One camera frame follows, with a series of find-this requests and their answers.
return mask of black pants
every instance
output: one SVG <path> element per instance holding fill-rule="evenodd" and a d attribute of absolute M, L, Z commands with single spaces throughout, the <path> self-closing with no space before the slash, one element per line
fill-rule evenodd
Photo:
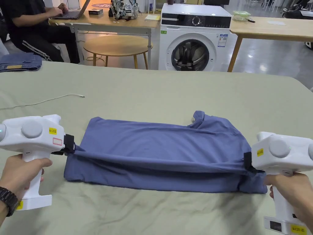
<path fill-rule="evenodd" d="M 41 31 L 12 37 L 13 44 L 22 51 L 33 52 L 48 61 L 64 62 L 60 50 L 52 43 L 65 44 L 71 63 L 80 62 L 75 34 L 66 26 L 47 26 Z"/>

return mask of washing machine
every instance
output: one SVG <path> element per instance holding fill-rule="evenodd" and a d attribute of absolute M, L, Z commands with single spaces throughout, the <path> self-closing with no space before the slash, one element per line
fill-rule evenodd
<path fill-rule="evenodd" d="M 161 14 L 159 70 L 221 71 L 231 14 L 220 6 L 167 3 Z"/>

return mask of washing machine dial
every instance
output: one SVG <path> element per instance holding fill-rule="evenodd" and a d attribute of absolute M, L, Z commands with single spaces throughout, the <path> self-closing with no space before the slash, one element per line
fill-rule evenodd
<path fill-rule="evenodd" d="M 200 24 L 200 18 L 198 16 L 195 16 L 193 19 L 192 19 L 192 24 L 194 26 L 197 26 Z"/>

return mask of gripper handle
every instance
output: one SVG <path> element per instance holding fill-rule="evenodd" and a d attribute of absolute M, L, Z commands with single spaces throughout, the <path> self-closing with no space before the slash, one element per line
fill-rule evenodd
<path fill-rule="evenodd" d="M 40 150 L 24 150 L 22 159 L 25 162 L 29 162 L 37 158 L 49 157 L 49 152 Z M 39 195 L 41 173 L 42 171 L 40 171 L 38 175 L 30 182 L 29 189 L 25 191 L 25 195 L 17 210 L 31 210 L 35 208 L 50 206 L 52 204 L 52 195 Z"/>
<path fill-rule="evenodd" d="M 276 174 L 271 172 L 271 175 L 282 174 L 285 176 L 293 176 L 292 170 L 283 170 Z M 273 195 L 275 203 L 276 218 L 282 221 L 288 221 L 292 223 L 301 224 L 300 220 L 297 219 L 292 205 L 280 194 L 276 187 L 273 186 Z"/>

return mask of black wristwatch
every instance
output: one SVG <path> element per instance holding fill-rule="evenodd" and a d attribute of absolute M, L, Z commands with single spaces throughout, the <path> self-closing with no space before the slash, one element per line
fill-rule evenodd
<path fill-rule="evenodd" d="M 8 207 L 9 213 L 7 214 L 7 217 L 13 215 L 17 206 L 19 205 L 19 201 L 16 195 L 3 187 L 0 187 L 0 201 L 2 201 Z"/>

